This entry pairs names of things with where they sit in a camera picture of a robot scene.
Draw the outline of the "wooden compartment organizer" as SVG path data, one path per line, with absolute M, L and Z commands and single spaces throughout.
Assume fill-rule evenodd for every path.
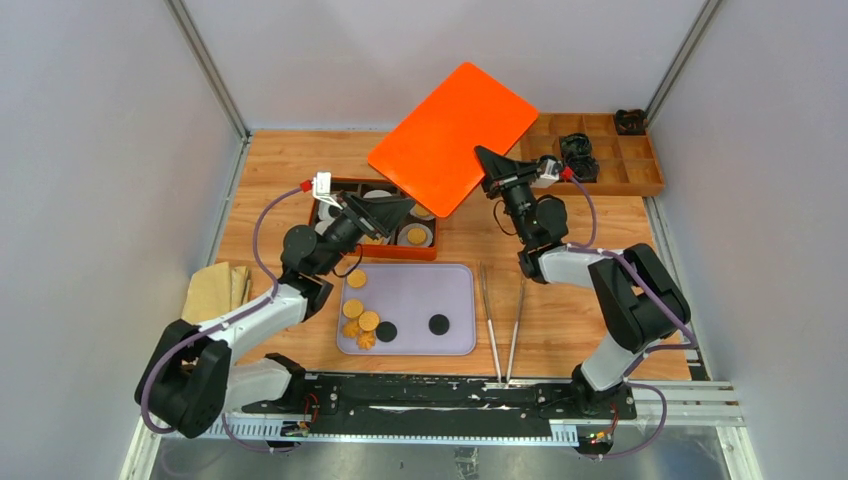
M 600 165 L 597 180 L 586 184 L 590 194 L 652 197 L 664 189 L 650 135 L 620 135 L 611 113 L 542 113 L 507 156 L 524 162 L 560 156 L 560 139 L 574 133 L 589 137 L 593 157 Z

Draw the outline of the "lavender cookie tray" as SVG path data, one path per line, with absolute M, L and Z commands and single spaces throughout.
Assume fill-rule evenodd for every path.
M 371 350 L 360 350 L 356 340 L 342 335 L 349 321 L 338 314 L 336 345 L 348 355 L 464 356 L 477 344 L 475 281 L 462 264 L 364 263 L 367 284 L 358 289 L 343 284 L 341 302 L 356 298 L 366 311 L 396 325 L 398 334 L 389 343 L 377 340 Z M 441 336 L 428 328 L 429 319 L 444 314 L 450 330 Z

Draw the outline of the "black coiled item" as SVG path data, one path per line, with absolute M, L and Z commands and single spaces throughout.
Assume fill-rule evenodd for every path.
M 577 155 L 568 159 L 568 167 L 578 182 L 596 183 L 600 174 L 600 164 L 592 155 Z
M 559 138 L 562 155 L 565 158 L 590 156 L 592 154 L 592 143 L 584 133 L 572 133 Z

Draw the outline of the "round yellow biscuit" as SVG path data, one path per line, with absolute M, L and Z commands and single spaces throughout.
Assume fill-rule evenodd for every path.
M 380 317 L 375 311 L 364 311 L 357 319 L 359 328 L 363 332 L 372 332 L 380 324 Z
M 429 218 L 432 216 L 432 214 L 421 205 L 416 205 L 414 207 L 413 214 L 419 218 Z
M 349 299 L 342 305 L 342 313 L 348 319 L 356 320 L 364 311 L 364 304 L 356 298 Z
M 428 242 L 428 231 L 420 227 L 414 227 L 407 231 L 406 240 L 411 245 L 426 245 Z
M 362 288 L 367 284 L 367 273 L 362 269 L 354 269 L 346 276 L 346 283 L 354 289 Z

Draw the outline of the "orange cookie box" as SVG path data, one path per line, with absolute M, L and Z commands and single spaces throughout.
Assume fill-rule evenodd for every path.
M 331 190 L 333 193 L 351 192 L 363 195 L 371 190 L 385 190 L 392 195 L 406 197 L 406 194 L 398 187 L 385 180 L 366 180 L 357 178 L 332 177 Z M 396 244 L 397 234 L 401 228 L 411 223 L 421 223 L 428 226 L 434 234 L 433 243 L 429 248 L 404 247 Z M 440 221 L 436 218 L 431 221 L 423 221 L 413 217 L 410 213 L 400 223 L 391 235 L 384 239 L 381 244 L 371 240 L 363 241 L 360 247 L 347 253 L 347 256 L 357 256 L 360 253 L 364 257 L 382 258 L 392 260 L 433 261 L 437 258 L 438 234 Z

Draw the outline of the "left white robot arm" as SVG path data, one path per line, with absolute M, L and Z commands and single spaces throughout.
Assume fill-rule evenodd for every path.
M 294 378 L 295 363 L 281 356 L 244 366 L 239 360 L 318 313 L 333 290 L 327 275 L 363 237 L 388 237 L 416 204 L 399 195 L 366 199 L 351 192 L 334 194 L 330 183 L 330 173 L 318 172 L 293 189 L 294 194 L 310 192 L 340 214 L 321 232 L 310 225 L 287 231 L 282 272 L 270 277 L 265 293 L 210 320 L 192 324 L 178 319 L 163 330 L 135 392 L 141 419 L 151 432 L 196 438 L 222 415 L 245 405 L 269 400 L 283 413 L 304 405 L 307 389 Z

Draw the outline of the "yellow cloth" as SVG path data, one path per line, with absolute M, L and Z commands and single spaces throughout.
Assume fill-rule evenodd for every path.
M 229 313 L 249 301 L 251 287 L 247 266 L 221 262 L 204 267 L 190 279 L 180 319 L 198 324 Z

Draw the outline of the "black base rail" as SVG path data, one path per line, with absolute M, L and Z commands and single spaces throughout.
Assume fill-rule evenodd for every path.
M 308 373 L 280 400 L 248 404 L 205 435 L 242 441 L 551 446 L 605 450 L 628 427 L 741 427 L 733 387 L 636 381 L 582 406 L 567 379 Z

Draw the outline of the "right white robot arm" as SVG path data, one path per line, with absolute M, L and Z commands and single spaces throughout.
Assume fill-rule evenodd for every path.
M 577 413 L 589 418 L 601 414 L 645 358 L 671 349 L 666 340 L 672 334 L 686 338 L 683 349 L 696 346 L 689 303 L 652 247 L 638 243 L 609 250 L 566 241 L 564 202 L 532 191 L 532 183 L 541 176 L 537 166 L 483 146 L 474 152 L 483 170 L 486 197 L 503 202 L 522 244 L 518 259 L 524 276 L 540 284 L 583 286 L 595 293 L 606 334 L 572 373 L 569 397 Z

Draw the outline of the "orange box lid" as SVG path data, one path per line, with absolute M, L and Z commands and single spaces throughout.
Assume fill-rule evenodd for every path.
M 439 218 L 484 177 L 477 146 L 508 153 L 539 111 L 471 62 L 458 66 L 367 155 L 370 167 Z

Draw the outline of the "metal tongs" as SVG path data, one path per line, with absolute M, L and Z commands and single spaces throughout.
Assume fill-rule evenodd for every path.
M 483 302 L 485 331 L 496 381 L 501 387 L 514 386 L 518 334 L 527 293 L 526 279 L 518 275 L 513 292 L 504 295 L 505 284 L 495 280 L 494 271 L 479 264 L 479 290 Z

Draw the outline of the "white paper cup liner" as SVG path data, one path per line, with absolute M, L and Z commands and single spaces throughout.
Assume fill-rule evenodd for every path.
M 429 248 L 433 243 L 433 231 L 421 223 L 411 223 L 397 234 L 396 244 L 404 247 Z
M 341 209 L 326 202 L 319 202 L 317 215 L 320 221 L 332 222 L 341 215 Z
M 435 219 L 435 215 L 421 204 L 416 204 L 410 211 L 410 214 L 423 221 L 431 221 Z
M 314 226 L 314 230 L 315 230 L 315 232 L 316 232 L 317 234 L 325 235 L 325 234 L 326 234 L 326 232 L 327 232 L 327 230 L 328 230 L 328 228 L 332 225 L 332 223 L 333 223 L 333 221 L 332 221 L 332 220 L 322 220 L 322 221 L 319 221 L 319 222 L 318 222 L 318 223 Z
M 364 199 L 378 199 L 390 197 L 392 195 L 391 192 L 385 190 L 371 190 L 363 194 Z

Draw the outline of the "swirl butter cookie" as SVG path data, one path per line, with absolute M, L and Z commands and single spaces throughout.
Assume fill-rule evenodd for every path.
M 345 338 L 356 338 L 362 330 L 357 320 L 349 320 L 343 325 L 341 332 Z
M 356 337 L 356 344 L 360 350 L 371 350 L 376 342 L 377 338 L 374 331 L 364 331 Z

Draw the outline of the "black coiled item right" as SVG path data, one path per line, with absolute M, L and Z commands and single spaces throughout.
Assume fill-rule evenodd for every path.
M 568 159 L 568 167 L 578 182 L 596 183 L 600 174 L 600 164 L 592 155 L 577 155 Z

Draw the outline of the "black coiled item top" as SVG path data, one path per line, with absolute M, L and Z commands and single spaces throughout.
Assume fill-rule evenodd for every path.
M 559 138 L 562 155 L 565 158 L 590 156 L 592 154 L 592 143 L 584 133 L 572 133 Z

